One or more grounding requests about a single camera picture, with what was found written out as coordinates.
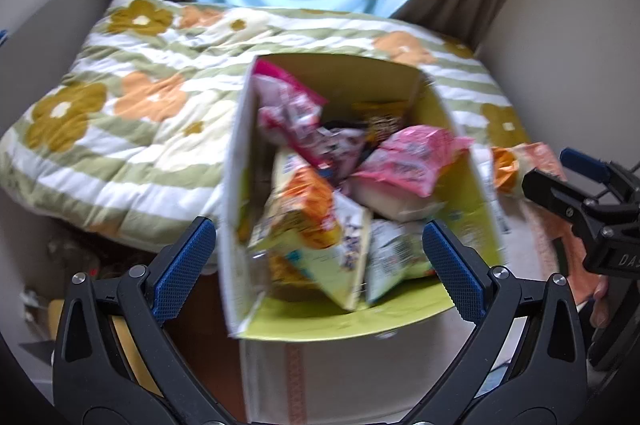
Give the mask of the person's right hand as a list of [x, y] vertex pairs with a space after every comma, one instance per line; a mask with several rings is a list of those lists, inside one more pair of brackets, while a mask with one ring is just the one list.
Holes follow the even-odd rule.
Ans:
[[590, 323], [596, 329], [604, 329], [610, 320], [608, 309], [608, 277], [601, 275], [598, 285], [593, 293], [593, 308], [590, 315]]

